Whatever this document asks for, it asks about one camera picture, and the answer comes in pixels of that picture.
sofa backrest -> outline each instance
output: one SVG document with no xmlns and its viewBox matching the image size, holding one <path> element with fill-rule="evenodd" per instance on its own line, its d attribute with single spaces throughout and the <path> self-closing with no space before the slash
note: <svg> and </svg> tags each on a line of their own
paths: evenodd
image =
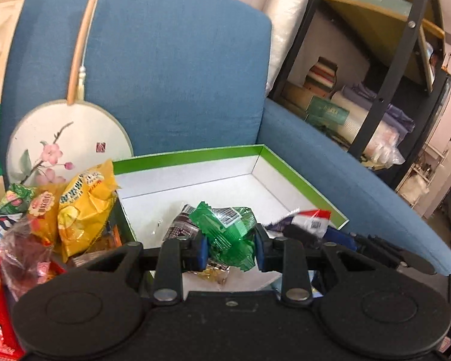
<svg viewBox="0 0 451 361">
<path fill-rule="evenodd" d="M 27 112 L 66 96 L 87 0 L 25 0 L 6 71 L 0 159 Z M 253 144 L 271 24 L 236 0 L 99 0 L 86 100 L 128 132 L 134 153 Z"/>
</svg>

round black disc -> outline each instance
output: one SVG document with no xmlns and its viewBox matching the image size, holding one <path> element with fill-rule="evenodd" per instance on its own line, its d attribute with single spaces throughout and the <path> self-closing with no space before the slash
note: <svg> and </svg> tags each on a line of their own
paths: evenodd
<svg viewBox="0 0 451 361">
<path fill-rule="evenodd" d="M 126 340 L 144 318 L 143 300 L 113 273 L 77 271 L 25 294 L 13 327 L 27 350 L 87 359 Z"/>
<path fill-rule="evenodd" d="M 439 293 L 393 270 L 350 273 L 319 308 L 335 340 L 382 359 L 429 352 L 451 325 L 451 309 Z"/>
</svg>

screw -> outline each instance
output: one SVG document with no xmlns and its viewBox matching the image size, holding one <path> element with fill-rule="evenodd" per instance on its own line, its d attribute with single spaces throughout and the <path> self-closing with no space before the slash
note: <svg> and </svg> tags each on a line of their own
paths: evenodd
<svg viewBox="0 0 451 361">
<path fill-rule="evenodd" d="M 174 301 L 177 298 L 177 292 L 174 289 L 162 288 L 154 292 L 154 298 L 157 301 Z"/>
<path fill-rule="evenodd" d="M 306 289 L 292 288 L 286 292 L 286 296 L 289 300 L 304 301 L 309 298 L 310 294 Z"/>
</svg>

barcode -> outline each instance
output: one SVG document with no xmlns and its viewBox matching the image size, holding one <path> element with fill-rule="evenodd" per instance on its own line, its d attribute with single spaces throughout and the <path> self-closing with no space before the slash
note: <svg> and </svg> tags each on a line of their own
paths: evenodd
<svg viewBox="0 0 451 361">
<path fill-rule="evenodd" d="M 212 212 L 215 214 L 221 224 L 226 228 L 241 219 L 239 212 L 231 207 L 225 207 L 223 209 L 212 209 Z"/>
<path fill-rule="evenodd" d="M 194 210 L 195 210 L 195 207 L 190 206 L 190 205 L 185 205 L 184 208 L 182 209 L 182 213 L 191 214 Z"/>
<path fill-rule="evenodd" d="M 321 228 L 321 221 L 319 220 L 312 220 L 311 221 L 311 229 L 316 230 Z"/>
</svg>

green plastic wrapper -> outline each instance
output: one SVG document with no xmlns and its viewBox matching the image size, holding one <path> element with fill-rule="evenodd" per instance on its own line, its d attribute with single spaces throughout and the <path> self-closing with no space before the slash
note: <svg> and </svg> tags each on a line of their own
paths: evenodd
<svg viewBox="0 0 451 361">
<path fill-rule="evenodd" d="M 248 271 L 255 266 L 251 232 L 257 221 L 248 207 L 213 209 L 201 202 L 190 214 L 209 242 L 212 259 Z"/>
<path fill-rule="evenodd" d="M 35 189 L 18 183 L 12 183 L 5 196 L 0 200 L 0 214 L 25 213 L 35 196 Z"/>
</svg>

